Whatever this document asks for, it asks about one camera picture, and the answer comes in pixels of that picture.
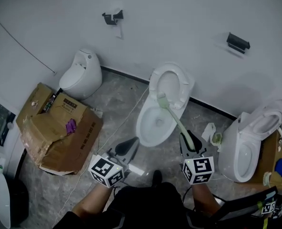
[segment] gray marble floor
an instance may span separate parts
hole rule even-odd
[[[103,112],[104,125],[83,169],[77,175],[67,175],[63,177],[50,175],[38,169],[31,159],[26,156],[20,173],[20,179],[29,191],[30,215],[28,219],[22,223],[22,228],[51,228],[56,218],[57,221],[60,220],[67,211],[71,210],[77,202],[91,191],[95,182],[89,172],[86,171],[81,176],[76,189],[72,192],[70,199],[63,208],[80,174],[87,168],[92,154],[97,153],[97,150],[101,148],[118,128],[120,123],[123,122],[146,88],[147,85],[143,83],[103,71],[102,86],[95,94],[85,100],[84,103]],[[142,97],[127,122],[121,126],[117,133],[108,141],[106,146],[99,151],[99,154],[106,151],[114,140],[135,135],[137,118],[147,95],[148,92]],[[220,114],[191,102],[188,103],[181,121],[186,128],[198,134],[204,131],[209,122],[215,123],[217,132],[224,131],[232,122]],[[180,169],[181,155],[178,138],[179,133],[178,128],[176,128],[165,142],[156,147],[148,148],[140,146],[133,163],[143,169],[145,174],[148,173],[148,175],[140,177],[131,173],[126,178],[125,182],[131,186],[149,186],[151,184],[152,171],[160,169],[163,174],[163,180],[173,183],[181,196],[183,196],[189,184]],[[217,158],[215,147],[210,146],[209,152]],[[217,196],[231,200],[255,192],[242,185],[233,183],[220,175],[217,167],[217,159],[215,159],[215,169],[217,172],[214,173],[213,179],[208,183],[208,186]],[[111,195],[108,204],[112,200],[113,195]],[[185,206],[193,208],[191,192],[186,196]]]

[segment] toilet brush head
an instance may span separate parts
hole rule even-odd
[[[170,103],[164,92],[157,93],[157,101],[160,108],[167,109],[170,106]]]

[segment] cardboard box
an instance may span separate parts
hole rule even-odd
[[[282,158],[282,146],[280,152],[278,151],[279,139],[280,134],[278,131],[275,131],[262,142],[259,162],[255,173],[253,177],[244,184],[254,187],[257,190],[265,190],[267,187],[263,185],[263,176],[265,172],[271,172],[270,185],[276,186],[279,190],[282,190],[282,177],[279,173],[274,171],[276,162]]]
[[[74,119],[75,133],[67,135],[66,124]],[[56,175],[78,172],[97,138],[103,122],[87,106],[60,93],[48,113],[29,118],[21,135],[37,166]]]
[[[20,129],[20,132],[23,131],[24,120],[26,120],[28,117],[31,118],[35,115],[40,114],[52,95],[53,92],[50,88],[42,83],[39,83],[37,85],[16,118],[16,123],[18,125],[18,128]]]

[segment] toilet bowl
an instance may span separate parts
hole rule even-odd
[[[88,49],[79,50],[69,70],[60,79],[60,88],[76,100],[84,100],[102,84],[102,71],[97,55]]]
[[[157,93],[164,92],[170,108],[180,118],[194,86],[194,80],[176,63],[167,62],[156,68],[150,79],[147,97],[137,120],[136,135],[144,146],[156,146],[165,141],[177,123],[166,110],[159,107]]]
[[[218,167],[235,182],[246,182],[254,174],[261,141],[282,124],[282,100],[263,104],[252,114],[243,112],[222,134]]]

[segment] forearm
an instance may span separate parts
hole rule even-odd
[[[213,215],[220,209],[206,184],[192,185],[192,190],[196,210]]]
[[[87,218],[89,215],[102,213],[111,192],[112,187],[107,188],[101,184],[97,184],[94,189],[72,209],[72,212],[82,219]]]

